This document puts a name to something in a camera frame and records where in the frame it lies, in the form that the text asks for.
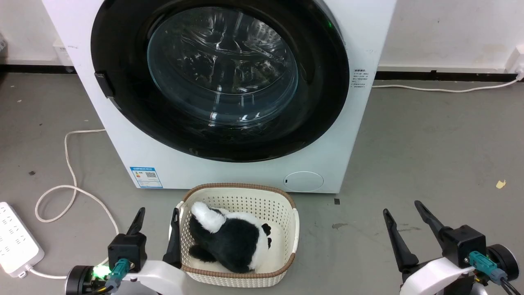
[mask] white wall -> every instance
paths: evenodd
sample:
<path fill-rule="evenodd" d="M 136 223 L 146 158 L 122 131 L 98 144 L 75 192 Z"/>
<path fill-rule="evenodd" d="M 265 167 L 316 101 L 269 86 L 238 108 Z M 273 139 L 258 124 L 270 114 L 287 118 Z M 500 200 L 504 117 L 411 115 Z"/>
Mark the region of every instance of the white wall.
<path fill-rule="evenodd" d="M 0 0 L 0 33 L 7 40 L 0 63 L 60 64 L 53 48 L 58 34 L 41 0 Z"/>
<path fill-rule="evenodd" d="M 0 0 L 0 32 L 9 46 L 3 62 L 60 64 L 41 0 Z M 524 0 L 398 0 L 378 70 L 504 72 L 518 44 Z"/>
<path fill-rule="evenodd" d="M 398 0 L 378 70 L 504 72 L 524 0 Z"/>

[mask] washing machine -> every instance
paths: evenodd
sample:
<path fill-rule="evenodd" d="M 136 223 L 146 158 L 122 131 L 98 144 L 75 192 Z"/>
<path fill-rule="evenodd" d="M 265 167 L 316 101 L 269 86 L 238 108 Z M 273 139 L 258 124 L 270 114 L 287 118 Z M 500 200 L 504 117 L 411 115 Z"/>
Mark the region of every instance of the washing machine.
<path fill-rule="evenodd" d="M 43 0 L 139 188 L 338 193 L 396 0 Z"/>

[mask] concrete floor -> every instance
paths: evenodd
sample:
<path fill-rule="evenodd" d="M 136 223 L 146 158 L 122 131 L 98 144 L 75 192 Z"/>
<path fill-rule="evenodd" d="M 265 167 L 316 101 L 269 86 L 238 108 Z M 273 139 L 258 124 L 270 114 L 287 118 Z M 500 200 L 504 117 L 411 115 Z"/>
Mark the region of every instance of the concrete floor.
<path fill-rule="evenodd" d="M 401 81 L 465 89 L 490 83 Z M 395 294 L 401 284 L 382 210 L 389 208 L 420 261 L 440 255 L 413 201 L 446 225 L 469 224 L 524 261 L 524 83 L 464 94 L 403 89 L 372 91 L 342 192 L 293 194 L 301 217 L 297 258 L 284 280 L 257 294 Z M 47 189 L 72 184 L 63 137 L 102 125 L 73 75 L 9 74 L 0 79 L 0 201 L 10 203 L 46 252 L 35 269 L 65 275 L 99 263 L 114 237 L 98 204 L 79 196 L 59 221 L 36 220 Z M 185 191 L 136 189 L 108 136 L 75 135 L 70 154 L 79 186 L 102 199 L 123 230 L 146 207 L 143 233 L 150 259 L 167 246 L 168 220 Z M 506 180 L 497 189 L 495 184 Z M 60 213 L 71 191 L 44 201 L 44 217 Z M 333 198 L 340 199 L 335 205 Z M 345 224 L 334 228 L 334 224 Z M 245 294 L 188 279 L 190 294 Z M 63 281 L 0 273 L 2 294 L 57 295 Z M 515 286 L 524 291 L 524 280 Z M 503 294 L 500 287 L 490 294 Z"/>

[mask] plush toy ear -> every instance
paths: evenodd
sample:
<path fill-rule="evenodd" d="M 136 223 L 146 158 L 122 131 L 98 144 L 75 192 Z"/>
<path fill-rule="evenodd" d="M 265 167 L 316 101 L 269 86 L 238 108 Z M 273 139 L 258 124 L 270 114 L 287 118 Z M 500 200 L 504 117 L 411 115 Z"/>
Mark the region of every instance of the plush toy ear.
<path fill-rule="evenodd" d="M 262 224 L 262 229 L 264 230 L 266 236 L 271 234 L 271 227 L 267 223 Z"/>

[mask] cable connector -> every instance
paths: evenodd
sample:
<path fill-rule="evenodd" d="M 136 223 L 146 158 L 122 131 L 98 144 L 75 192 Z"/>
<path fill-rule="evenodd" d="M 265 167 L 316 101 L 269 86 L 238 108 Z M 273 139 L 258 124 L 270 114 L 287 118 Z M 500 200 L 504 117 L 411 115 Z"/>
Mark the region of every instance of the cable connector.
<path fill-rule="evenodd" d="M 130 270 L 130 263 L 129 260 L 125 258 L 121 258 L 113 268 L 113 271 L 109 275 L 109 279 L 105 283 L 105 286 L 108 290 L 110 290 L 110 293 L 114 293 L 118 290 L 120 287 L 120 284 L 122 283 L 122 280 L 127 275 L 127 273 Z"/>
<path fill-rule="evenodd" d="M 489 279 L 497 285 L 502 285 L 502 279 L 508 279 L 508 274 L 505 271 L 498 268 L 496 263 L 478 251 L 470 253 L 470 265 L 487 274 Z"/>

